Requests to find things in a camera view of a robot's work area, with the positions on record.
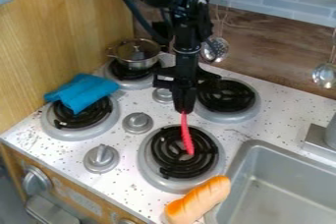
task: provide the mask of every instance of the sink basin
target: sink basin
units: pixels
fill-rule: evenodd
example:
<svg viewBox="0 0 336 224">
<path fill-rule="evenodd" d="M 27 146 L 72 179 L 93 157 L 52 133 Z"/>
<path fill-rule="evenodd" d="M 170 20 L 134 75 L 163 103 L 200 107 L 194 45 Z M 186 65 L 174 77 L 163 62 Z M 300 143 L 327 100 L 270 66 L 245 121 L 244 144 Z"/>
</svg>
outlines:
<svg viewBox="0 0 336 224">
<path fill-rule="evenodd" d="M 243 143 L 227 200 L 206 224 L 335 224 L 336 169 L 264 141 Z"/>
</svg>

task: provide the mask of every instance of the red toy utensil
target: red toy utensil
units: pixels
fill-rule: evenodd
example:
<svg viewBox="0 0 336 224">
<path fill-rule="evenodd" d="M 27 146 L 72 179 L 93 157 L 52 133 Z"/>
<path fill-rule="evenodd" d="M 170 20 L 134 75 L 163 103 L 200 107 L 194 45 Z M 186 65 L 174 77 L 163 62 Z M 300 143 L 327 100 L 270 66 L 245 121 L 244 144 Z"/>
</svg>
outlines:
<svg viewBox="0 0 336 224">
<path fill-rule="evenodd" d="M 195 148 L 194 148 L 191 134 L 189 132 L 187 114 L 185 112 L 181 114 L 181 131 L 182 131 L 183 145 L 185 146 L 185 149 L 187 150 L 188 155 L 194 155 Z"/>
</svg>

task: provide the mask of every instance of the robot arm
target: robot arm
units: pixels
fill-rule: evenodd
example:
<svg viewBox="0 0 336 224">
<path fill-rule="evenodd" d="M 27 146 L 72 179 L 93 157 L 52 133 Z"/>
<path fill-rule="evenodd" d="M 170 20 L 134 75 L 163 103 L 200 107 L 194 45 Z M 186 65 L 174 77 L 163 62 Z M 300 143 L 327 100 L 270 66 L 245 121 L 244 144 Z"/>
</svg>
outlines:
<svg viewBox="0 0 336 224">
<path fill-rule="evenodd" d="M 174 51 L 176 66 L 159 69 L 154 77 L 155 87 L 168 88 L 173 93 L 175 109 L 187 114 L 193 112 L 196 102 L 196 89 L 199 81 L 219 79 L 220 77 L 202 70 L 198 65 L 201 44 L 212 35 L 212 27 L 208 11 L 208 0 L 142 0 L 154 8 L 165 8 L 169 11 L 171 29 L 175 35 Z M 170 41 L 162 38 L 145 21 L 139 10 L 124 0 L 153 38 L 160 43 Z M 160 77 L 169 77 L 166 81 Z"/>
</svg>

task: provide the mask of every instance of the silver pot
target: silver pot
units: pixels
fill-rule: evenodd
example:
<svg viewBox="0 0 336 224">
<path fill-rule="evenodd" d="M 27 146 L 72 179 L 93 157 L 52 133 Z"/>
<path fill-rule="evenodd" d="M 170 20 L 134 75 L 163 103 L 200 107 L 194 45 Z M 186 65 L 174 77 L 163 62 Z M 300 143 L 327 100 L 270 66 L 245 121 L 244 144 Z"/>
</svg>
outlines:
<svg viewBox="0 0 336 224">
<path fill-rule="evenodd" d="M 113 57 L 130 70 L 146 70 L 158 61 L 160 45 L 149 39 L 127 39 L 107 49 Z"/>
</svg>

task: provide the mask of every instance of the bread roll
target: bread roll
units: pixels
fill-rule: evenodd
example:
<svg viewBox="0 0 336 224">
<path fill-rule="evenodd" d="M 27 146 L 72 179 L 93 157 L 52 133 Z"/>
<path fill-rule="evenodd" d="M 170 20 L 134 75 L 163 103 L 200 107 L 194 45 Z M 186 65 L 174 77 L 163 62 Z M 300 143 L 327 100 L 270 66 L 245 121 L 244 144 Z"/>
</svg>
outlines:
<svg viewBox="0 0 336 224">
<path fill-rule="evenodd" d="M 186 196 L 169 203 L 164 215 L 169 224 L 193 224 L 230 193 L 231 183 L 224 176 L 213 177 Z"/>
</svg>

